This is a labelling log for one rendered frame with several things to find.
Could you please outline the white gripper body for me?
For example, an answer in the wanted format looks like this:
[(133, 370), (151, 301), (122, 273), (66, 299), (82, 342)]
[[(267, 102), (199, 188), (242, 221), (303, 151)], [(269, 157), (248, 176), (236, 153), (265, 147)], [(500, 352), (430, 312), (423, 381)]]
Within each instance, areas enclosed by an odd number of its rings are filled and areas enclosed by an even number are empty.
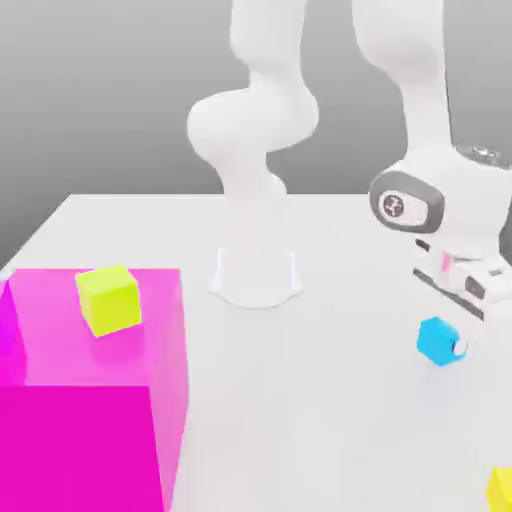
[(413, 275), (436, 295), (436, 315), (455, 327), (464, 342), (512, 343), (512, 270), (504, 266), (456, 266), (434, 276)]

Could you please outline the small blue cube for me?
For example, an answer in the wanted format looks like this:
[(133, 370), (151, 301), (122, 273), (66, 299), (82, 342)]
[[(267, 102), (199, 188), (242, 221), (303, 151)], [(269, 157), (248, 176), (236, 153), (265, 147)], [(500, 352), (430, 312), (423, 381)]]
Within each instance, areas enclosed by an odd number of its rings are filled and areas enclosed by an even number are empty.
[(458, 330), (440, 317), (420, 322), (417, 349), (439, 367), (458, 362), (466, 356), (467, 346), (460, 353), (455, 350), (460, 341)]

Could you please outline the small yellow cube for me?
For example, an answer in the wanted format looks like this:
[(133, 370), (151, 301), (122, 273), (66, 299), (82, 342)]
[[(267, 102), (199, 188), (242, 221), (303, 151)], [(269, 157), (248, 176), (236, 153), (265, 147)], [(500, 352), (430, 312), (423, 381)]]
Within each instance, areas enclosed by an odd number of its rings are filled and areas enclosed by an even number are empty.
[(512, 512), (512, 468), (491, 470), (486, 498), (490, 512)]

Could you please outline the small lime green cube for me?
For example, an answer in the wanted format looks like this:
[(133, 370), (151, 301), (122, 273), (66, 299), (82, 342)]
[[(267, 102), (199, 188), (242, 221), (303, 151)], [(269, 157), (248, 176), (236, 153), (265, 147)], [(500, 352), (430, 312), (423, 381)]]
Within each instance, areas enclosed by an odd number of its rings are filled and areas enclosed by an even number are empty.
[(75, 283), (82, 316), (96, 338), (142, 322), (138, 283), (124, 266), (76, 273)]

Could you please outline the large magenta box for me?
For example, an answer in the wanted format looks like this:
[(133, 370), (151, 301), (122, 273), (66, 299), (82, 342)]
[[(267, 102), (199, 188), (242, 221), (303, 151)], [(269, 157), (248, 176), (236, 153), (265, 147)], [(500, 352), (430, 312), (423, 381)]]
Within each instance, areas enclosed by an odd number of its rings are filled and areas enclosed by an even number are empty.
[(170, 512), (189, 403), (181, 275), (137, 269), (142, 323), (91, 333), (75, 271), (0, 281), (0, 512)]

